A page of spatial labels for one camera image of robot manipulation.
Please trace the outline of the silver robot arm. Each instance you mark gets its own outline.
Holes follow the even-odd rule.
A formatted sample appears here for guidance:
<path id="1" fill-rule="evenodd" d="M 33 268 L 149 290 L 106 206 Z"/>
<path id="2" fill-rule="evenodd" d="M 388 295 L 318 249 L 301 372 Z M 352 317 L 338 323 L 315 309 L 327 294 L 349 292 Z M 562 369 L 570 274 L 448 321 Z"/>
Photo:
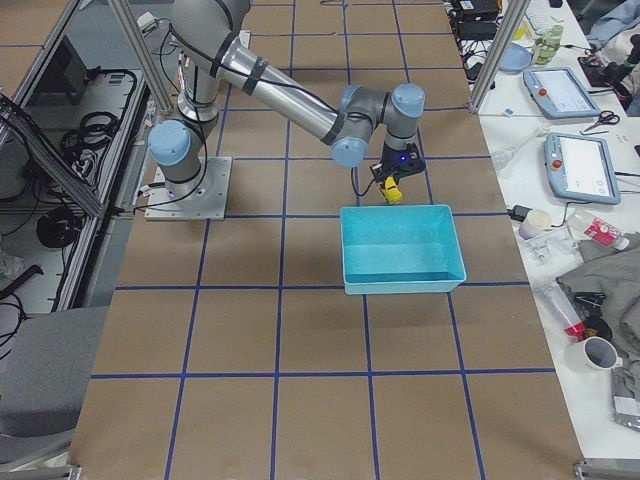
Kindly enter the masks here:
<path id="1" fill-rule="evenodd" d="M 359 167 L 376 128 L 385 126 L 380 161 L 371 166 L 372 181 L 390 204 L 399 202 L 401 179 L 424 172 L 416 144 L 426 94 L 413 83 L 391 91 L 348 85 L 340 105 L 316 94 L 244 47 L 239 32 L 251 9 L 248 1 L 177 1 L 168 32 L 189 61 L 179 93 L 180 114 L 193 122 L 216 118 L 217 89 L 226 81 L 256 98 L 329 146 L 333 161 Z"/>

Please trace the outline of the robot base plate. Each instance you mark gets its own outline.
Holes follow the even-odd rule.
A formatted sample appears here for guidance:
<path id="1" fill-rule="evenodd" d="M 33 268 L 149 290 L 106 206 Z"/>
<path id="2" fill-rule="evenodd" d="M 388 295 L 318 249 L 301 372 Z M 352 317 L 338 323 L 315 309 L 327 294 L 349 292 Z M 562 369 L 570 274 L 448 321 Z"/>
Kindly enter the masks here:
<path id="1" fill-rule="evenodd" d="M 161 186 L 151 190 L 148 221 L 223 221 L 226 214 L 233 158 L 200 156 L 201 172 L 195 179 L 176 184 L 167 181 L 160 167 L 154 181 Z"/>

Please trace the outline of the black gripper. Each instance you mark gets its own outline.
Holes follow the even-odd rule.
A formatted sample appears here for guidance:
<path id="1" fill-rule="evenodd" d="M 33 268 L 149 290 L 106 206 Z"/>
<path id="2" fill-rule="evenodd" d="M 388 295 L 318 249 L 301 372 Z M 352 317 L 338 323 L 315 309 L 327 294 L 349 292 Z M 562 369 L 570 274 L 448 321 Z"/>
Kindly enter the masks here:
<path id="1" fill-rule="evenodd" d="M 400 177 L 397 172 L 383 172 L 380 176 L 379 184 L 382 186 L 397 186 Z"/>

